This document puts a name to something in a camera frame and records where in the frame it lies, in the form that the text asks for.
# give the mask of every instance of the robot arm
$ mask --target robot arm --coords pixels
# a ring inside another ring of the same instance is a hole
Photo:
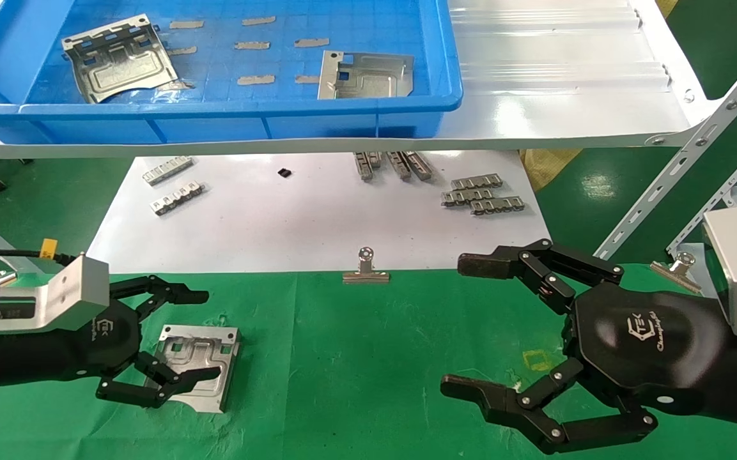
[[[462,254],[465,276],[519,279],[556,314],[568,357],[522,393],[490,381],[447,375],[444,395],[479,405],[486,422],[513,427],[545,454],[642,440],[657,427],[646,408],[737,422],[737,336],[718,300],[619,287],[623,271],[555,247],[499,247]],[[592,288],[575,291],[554,272]],[[544,413],[578,382],[618,414],[558,423]]]
[[[148,293],[137,309],[120,300]],[[0,387],[32,381],[99,376],[100,399],[160,407],[173,395],[216,378],[219,367],[175,373],[140,352],[141,322],[164,303],[205,303],[208,292],[137,277],[109,283],[106,264],[79,256],[47,285],[0,289]],[[113,379],[130,365],[160,385],[137,387]]]

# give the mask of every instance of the black cable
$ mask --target black cable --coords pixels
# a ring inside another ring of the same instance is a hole
[[[17,250],[17,249],[0,249],[0,257],[32,257],[35,259],[40,258],[40,253],[37,250]],[[68,256],[68,254],[55,254],[53,260],[56,264],[67,266],[70,265],[76,256]]]

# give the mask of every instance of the sheet metal part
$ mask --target sheet metal part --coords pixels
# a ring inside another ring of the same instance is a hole
[[[179,373],[220,367],[216,379],[198,382],[194,390],[169,400],[187,404],[198,413],[223,413],[239,351],[237,327],[164,325],[155,358]],[[144,385],[158,388],[151,379],[146,379]]]
[[[240,86],[248,86],[251,84],[272,84],[274,75],[246,75],[237,79]]]
[[[453,207],[470,204],[475,200],[489,200],[494,198],[493,191],[489,188],[477,188],[474,190],[453,190],[442,193],[442,206]]]
[[[301,38],[299,40],[295,40],[295,48],[312,49],[313,47],[324,47],[328,43],[328,38]]]
[[[382,152],[380,151],[369,151],[368,162],[371,163],[371,168],[377,169],[382,166]]]
[[[155,185],[167,178],[173,177],[175,174],[180,173],[182,170],[189,168],[194,164],[195,160],[193,160],[192,157],[175,157],[163,165],[155,166],[155,168],[144,172],[144,175],[141,177],[144,178],[146,183]]]
[[[131,89],[156,88],[178,74],[146,15],[119,20],[61,41],[86,102]]]
[[[354,153],[354,162],[357,164],[357,172],[360,174],[361,180],[370,181],[374,178],[374,169],[371,168],[371,161],[368,159],[366,152]]]
[[[187,47],[187,49],[171,49],[167,50],[167,54],[170,56],[180,56],[182,54],[195,54],[198,52],[198,47]]]
[[[243,26],[260,26],[260,24],[269,24],[277,20],[277,17],[253,17],[240,21]]]
[[[319,84],[319,75],[295,75],[296,84]]]
[[[509,213],[511,211],[524,210],[524,202],[519,196],[506,196],[504,198],[488,198],[487,200],[475,200],[470,202],[470,213],[473,215],[486,215],[486,213]]]
[[[394,168],[394,171],[397,172],[401,180],[409,180],[411,178],[411,168],[405,160],[405,154],[401,151],[389,151],[386,153],[388,153],[388,161],[391,161],[392,168]]]
[[[387,284],[391,275],[374,271],[374,250],[363,247],[357,253],[360,259],[359,271],[343,273],[344,284]]]
[[[472,178],[461,178],[460,180],[451,181],[453,190],[471,190],[483,187],[501,187],[504,182],[499,174],[486,174],[483,176],[474,176]]]
[[[169,23],[170,29],[201,29],[203,26],[202,20],[174,20]]]
[[[433,177],[433,169],[428,165],[427,161],[424,160],[418,151],[406,151],[405,159],[408,161],[408,166],[411,167],[411,170],[417,175],[419,180],[426,181]]]
[[[150,207],[152,208],[152,212],[156,213],[156,215],[165,215],[167,212],[181,206],[181,204],[201,195],[205,189],[206,186],[204,186],[204,184],[191,181],[187,185],[180,187],[176,192],[170,193],[169,195],[160,198],[160,200],[153,201],[150,204]]]
[[[237,42],[235,49],[269,49],[271,42]]]
[[[404,97],[414,88],[413,69],[414,56],[325,50],[318,99]]]

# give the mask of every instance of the logo on robotic hand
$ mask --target logo on robotic hand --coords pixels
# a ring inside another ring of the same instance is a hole
[[[630,335],[640,341],[655,337],[657,334],[657,349],[663,351],[663,327],[655,312],[649,312],[648,319],[644,318],[643,314],[632,314],[632,317],[626,319],[626,327],[628,327]]]
[[[93,318],[91,323],[93,324],[93,341],[96,341],[96,337],[99,335],[110,335],[114,326],[113,321],[108,319],[96,321],[95,318]]]

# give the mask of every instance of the blue plastic tray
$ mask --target blue plastic tray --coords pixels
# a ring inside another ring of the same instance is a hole
[[[61,39],[145,13],[172,56],[182,91],[126,91],[86,104]],[[242,20],[277,17],[271,24]],[[173,20],[204,20],[170,29]],[[329,38],[298,49],[299,38]],[[236,50],[269,41],[268,50]],[[325,49],[414,56],[411,96],[318,101]],[[240,86],[239,76],[275,75]],[[462,83],[447,0],[6,0],[0,7],[0,140],[173,143],[292,137],[432,137],[459,107]]]

